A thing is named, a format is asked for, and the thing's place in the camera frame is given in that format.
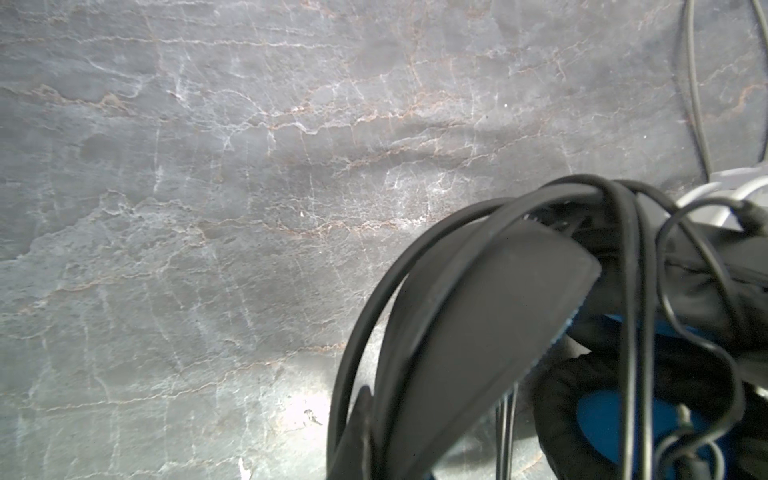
ear cushion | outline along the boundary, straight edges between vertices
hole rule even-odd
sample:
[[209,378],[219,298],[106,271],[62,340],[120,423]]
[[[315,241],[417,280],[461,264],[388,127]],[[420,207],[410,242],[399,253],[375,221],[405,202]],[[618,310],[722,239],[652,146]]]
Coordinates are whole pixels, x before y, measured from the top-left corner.
[[[589,353],[556,365],[539,382],[534,394],[534,420],[541,450],[559,480],[616,478],[617,466],[588,441],[578,424],[579,400],[598,390],[618,389],[615,355]],[[700,369],[677,368],[657,362],[654,398],[684,403],[706,419],[727,407],[725,378]]]

